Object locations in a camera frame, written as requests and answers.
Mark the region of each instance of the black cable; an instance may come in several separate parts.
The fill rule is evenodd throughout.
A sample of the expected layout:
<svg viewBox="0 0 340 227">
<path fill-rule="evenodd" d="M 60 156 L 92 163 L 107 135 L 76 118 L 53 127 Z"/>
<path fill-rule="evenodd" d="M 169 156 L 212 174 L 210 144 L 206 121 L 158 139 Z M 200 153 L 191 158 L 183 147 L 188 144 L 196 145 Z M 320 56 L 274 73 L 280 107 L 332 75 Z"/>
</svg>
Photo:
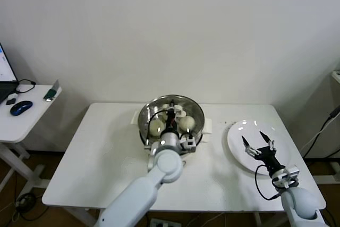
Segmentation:
<svg viewBox="0 0 340 227">
<path fill-rule="evenodd" d="M 320 211 L 320 214 L 322 215 L 322 218 L 324 219 L 324 221 L 326 222 L 326 224 L 328 225 L 328 226 L 331 226 L 332 227 L 332 225 L 328 222 L 328 220 L 327 220 L 327 218 L 325 217 L 325 215 Z"/>
<path fill-rule="evenodd" d="M 338 149 L 338 150 L 335 151 L 334 153 L 331 153 L 330 155 L 327 155 L 326 157 L 324 157 L 324 159 L 325 159 L 325 158 L 329 158 L 329 157 L 331 157 L 331 156 L 337 154 L 338 152 L 340 152 L 340 149 Z"/>
<path fill-rule="evenodd" d="M 181 134 L 180 139 L 182 139 L 184 135 L 190 135 L 190 136 L 193 137 L 193 135 L 191 134 L 191 132 L 186 132 L 186 133 Z"/>
<path fill-rule="evenodd" d="M 9 227 L 11 222 L 12 222 L 12 219 L 10 219 L 10 221 L 4 227 Z"/>
<path fill-rule="evenodd" d="M 30 83 L 33 85 L 33 87 L 30 88 L 30 89 L 28 89 L 28 90 L 26 90 L 26 91 L 15 90 L 15 92 L 18 93 L 18 94 L 21 94 L 21 93 L 28 93 L 30 90 L 33 90 L 33 89 L 35 88 L 36 84 L 37 84 L 36 82 L 33 82 L 33 81 L 29 80 L 29 79 L 21 79 L 21 80 L 18 81 L 18 83 L 20 83 L 20 82 L 22 82 L 22 81 L 28 81 L 28 82 L 30 82 Z"/>
<path fill-rule="evenodd" d="M 145 217 L 147 218 L 147 226 L 146 227 L 149 227 L 149 217 L 148 217 L 148 212 L 145 214 Z"/>
<path fill-rule="evenodd" d="M 290 185 L 289 185 L 289 187 L 292 187 L 294 184 L 296 184 L 297 183 L 297 181 L 296 180 L 294 180 L 294 182 L 292 182 Z M 276 184 L 274 184 L 274 180 L 272 179 L 271 180 L 271 184 L 276 188 L 276 189 L 285 189 L 285 187 L 280 187 L 280 186 L 277 186 Z"/>
<path fill-rule="evenodd" d="M 147 139 L 150 138 L 150 123 L 151 123 L 151 121 L 153 120 L 153 118 L 155 118 L 155 116 L 156 116 L 157 114 L 162 113 L 162 112 L 168 112 L 168 110 L 160 110 L 160 111 L 156 112 L 155 114 L 153 114 L 153 115 L 151 116 L 151 118 L 149 119 Z"/>
<path fill-rule="evenodd" d="M 329 122 L 331 119 L 333 119 L 333 118 L 330 117 L 330 116 L 327 118 L 327 120 L 323 123 L 323 125 L 322 125 L 320 131 L 324 129 L 324 127 L 325 127 L 325 125 L 327 124 L 327 122 Z M 314 145 L 315 145 L 315 143 L 317 142 L 317 140 L 318 140 L 318 138 L 319 138 L 320 135 L 321 135 L 321 133 L 319 133 L 319 134 L 314 138 L 314 141 L 313 141 L 312 145 L 310 146 L 310 148 L 308 149 L 308 151 L 304 154 L 303 158 L 305 158 L 305 157 L 308 155 L 308 153 L 310 152 L 310 150 L 314 147 Z"/>
<path fill-rule="evenodd" d="M 16 203 L 16 200 L 17 200 L 17 198 L 16 198 L 16 185 L 17 185 L 17 182 L 18 182 L 18 176 L 17 176 L 16 172 L 14 172 L 14 180 L 15 180 L 15 181 L 14 181 L 14 204 L 15 204 L 15 203 Z M 35 220 L 41 218 L 41 217 L 47 212 L 48 209 L 49 209 L 49 207 L 46 207 L 46 209 L 45 209 L 39 216 L 37 216 L 37 217 L 35 217 L 35 218 L 33 218 L 33 219 L 28 219 L 28 218 L 26 218 L 25 216 L 22 215 L 22 213 L 20 213 L 20 212 L 18 212 L 18 211 L 17 211 L 17 213 L 18 213 L 24 220 L 26 220 L 26 221 L 35 221 Z"/>
<path fill-rule="evenodd" d="M 35 221 L 35 220 L 41 218 L 41 217 L 48 211 L 48 209 L 49 209 L 49 207 L 46 207 L 45 210 L 44 210 L 40 215 L 38 215 L 37 217 L 35 217 L 35 218 L 33 218 L 33 219 L 28 219 L 28 218 L 24 217 L 24 216 L 22 215 L 22 213 L 19 213 L 19 215 L 20 215 L 24 220 L 29 221 L 29 222 L 32 222 L 32 221 Z"/>
<path fill-rule="evenodd" d="M 255 185 L 256 185 L 257 191 L 259 192 L 259 194 L 261 195 L 261 197 L 262 197 L 263 199 L 265 199 L 265 200 L 273 200 L 273 199 L 278 198 L 278 197 L 280 196 L 280 194 L 276 194 L 276 195 L 272 196 L 271 198 L 266 198 L 266 197 L 262 194 L 262 192 L 260 191 L 259 186 L 258 186 L 258 184 L 257 184 L 257 172 L 259 171 L 259 168 L 261 168 L 261 167 L 265 167 L 265 165 L 259 165 L 259 166 L 256 168 L 256 171 L 255 171 Z"/>
<path fill-rule="evenodd" d="M 16 171 L 14 171 L 14 204 L 16 203 L 16 184 L 18 182 L 18 176 Z"/>
<path fill-rule="evenodd" d="M 331 214 L 331 212 L 327 209 L 327 208 L 325 208 L 325 210 L 328 212 L 328 214 L 330 215 L 330 218 L 331 218 L 331 220 L 333 221 L 333 223 L 334 223 L 334 227 L 337 227 L 338 225 L 336 224 L 336 221 L 335 221 L 335 218 L 334 218 L 334 216 Z"/>
</svg>

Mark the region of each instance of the blue mouse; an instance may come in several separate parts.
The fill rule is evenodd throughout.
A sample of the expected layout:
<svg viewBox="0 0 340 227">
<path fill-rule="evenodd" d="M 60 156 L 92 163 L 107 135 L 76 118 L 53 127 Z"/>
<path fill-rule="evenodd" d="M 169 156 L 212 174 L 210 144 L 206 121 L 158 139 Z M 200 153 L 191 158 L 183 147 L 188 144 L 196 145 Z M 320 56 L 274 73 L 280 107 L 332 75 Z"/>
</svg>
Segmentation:
<svg viewBox="0 0 340 227">
<path fill-rule="evenodd" d="M 10 113 L 14 116 L 18 116 L 29 109 L 32 105 L 33 102 L 28 100 L 18 102 L 14 106 L 12 106 Z"/>
</svg>

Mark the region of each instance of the floor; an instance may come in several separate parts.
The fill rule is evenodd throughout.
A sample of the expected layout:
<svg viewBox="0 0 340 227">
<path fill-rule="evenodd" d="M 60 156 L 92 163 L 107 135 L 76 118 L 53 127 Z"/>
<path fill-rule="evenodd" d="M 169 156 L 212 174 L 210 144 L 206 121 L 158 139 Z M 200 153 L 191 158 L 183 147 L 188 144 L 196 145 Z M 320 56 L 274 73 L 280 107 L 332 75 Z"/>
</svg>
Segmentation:
<svg viewBox="0 0 340 227">
<path fill-rule="evenodd" d="M 59 155 L 31 155 L 30 159 L 25 160 L 27 166 L 34 169 L 38 164 L 45 164 L 46 168 L 42 173 L 42 178 L 50 179 L 56 170 L 61 156 Z M 0 160 L 0 180 L 6 175 L 9 167 L 3 161 Z M 332 174 L 333 170 L 327 163 L 315 163 L 310 167 L 311 173 L 315 175 L 320 174 Z M 10 181 L 7 183 L 2 192 L 0 192 L 0 227 L 84 227 L 85 225 L 78 221 L 75 217 L 67 213 L 61 208 L 51 207 L 48 211 L 38 220 L 35 221 L 25 221 L 19 218 L 16 222 L 10 222 L 13 213 L 15 212 L 14 204 L 10 205 L 8 208 L 2 210 L 8 204 L 14 201 L 14 187 L 16 179 L 16 195 L 20 192 L 25 184 L 25 179 L 20 175 L 13 175 Z M 327 208 L 332 212 L 337 223 L 340 223 L 340 214 L 337 214 L 337 209 L 340 201 L 340 185 L 320 185 L 320 190 L 327 201 Z M 35 189 L 33 193 L 36 196 L 42 195 L 44 190 Z M 32 211 L 26 213 L 26 218 L 35 218 L 41 212 L 45 210 L 46 206 L 41 203 L 41 199 L 37 202 Z M 98 211 L 90 211 L 92 215 L 98 215 Z M 328 213 L 323 210 L 323 215 L 326 217 L 327 221 L 332 221 Z M 255 220 L 253 214 L 251 213 L 227 213 L 218 216 L 218 213 L 167 213 L 167 212 L 149 212 L 147 216 L 143 217 L 137 224 L 138 227 L 146 227 L 148 221 L 152 218 L 158 218 L 163 220 L 170 220 L 173 222 L 179 222 L 182 226 L 202 226 L 206 221 L 216 217 L 205 227 L 210 226 L 255 226 Z M 265 220 L 272 216 L 272 213 L 262 213 L 260 214 L 261 219 Z M 283 224 L 282 227 L 289 226 L 288 223 Z"/>
</svg>

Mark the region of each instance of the white egg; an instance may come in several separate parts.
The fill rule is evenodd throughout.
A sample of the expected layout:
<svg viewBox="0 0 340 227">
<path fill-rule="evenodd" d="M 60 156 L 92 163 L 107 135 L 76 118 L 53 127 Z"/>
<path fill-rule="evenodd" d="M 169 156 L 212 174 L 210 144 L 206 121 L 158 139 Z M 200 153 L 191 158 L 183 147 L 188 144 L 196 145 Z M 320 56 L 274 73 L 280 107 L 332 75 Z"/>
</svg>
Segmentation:
<svg viewBox="0 0 340 227">
<path fill-rule="evenodd" d="M 164 128 L 165 124 L 159 119 L 150 122 L 150 134 L 153 137 L 159 137 Z"/>
<path fill-rule="evenodd" d="M 195 128 L 195 119 L 191 116 L 186 116 L 180 119 L 180 128 L 183 131 L 192 131 Z"/>
</svg>

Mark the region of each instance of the small white desk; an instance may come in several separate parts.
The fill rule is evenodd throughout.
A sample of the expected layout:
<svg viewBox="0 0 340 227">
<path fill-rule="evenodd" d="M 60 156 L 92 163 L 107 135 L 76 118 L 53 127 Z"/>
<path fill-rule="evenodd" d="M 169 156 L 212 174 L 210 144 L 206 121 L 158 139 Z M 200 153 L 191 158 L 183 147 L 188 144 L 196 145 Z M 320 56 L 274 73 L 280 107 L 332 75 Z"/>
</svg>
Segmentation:
<svg viewBox="0 0 340 227">
<path fill-rule="evenodd" d="M 31 88 L 31 86 L 32 85 L 19 85 L 18 88 L 25 91 Z M 19 116 L 10 114 L 10 109 L 13 105 L 6 105 L 6 100 L 0 104 L 0 158 L 12 167 L 0 183 L 0 191 L 4 188 L 14 171 L 17 171 L 28 180 L 20 195 L 29 192 L 33 187 L 46 188 L 49 183 L 49 180 L 39 177 L 44 169 L 43 165 L 38 165 L 36 169 L 32 171 L 21 161 L 23 158 L 29 158 L 30 155 L 17 143 L 21 142 L 27 136 L 54 102 L 54 100 L 51 102 L 43 100 L 43 97 L 51 87 L 51 85 L 36 85 L 33 90 L 19 94 L 16 103 L 24 100 L 33 102 L 33 106 Z M 7 148 L 6 144 L 9 143 L 13 144 L 14 149 L 20 155 L 19 157 L 16 157 L 16 155 Z"/>
<path fill-rule="evenodd" d="M 147 153 L 138 127 L 130 124 L 144 104 L 94 103 L 83 118 L 48 188 L 43 203 L 61 207 L 106 208 L 135 178 L 147 173 Z M 228 127 L 244 119 L 271 123 L 285 137 L 291 164 L 300 169 L 300 187 L 326 202 L 275 109 L 270 105 L 201 104 L 212 119 L 210 142 L 188 155 L 181 177 L 163 185 L 153 211 L 275 212 L 280 198 L 265 201 L 254 173 L 241 166 L 227 145 Z M 276 193 L 269 176 L 259 176 L 265 196 Z"/>
</svg>

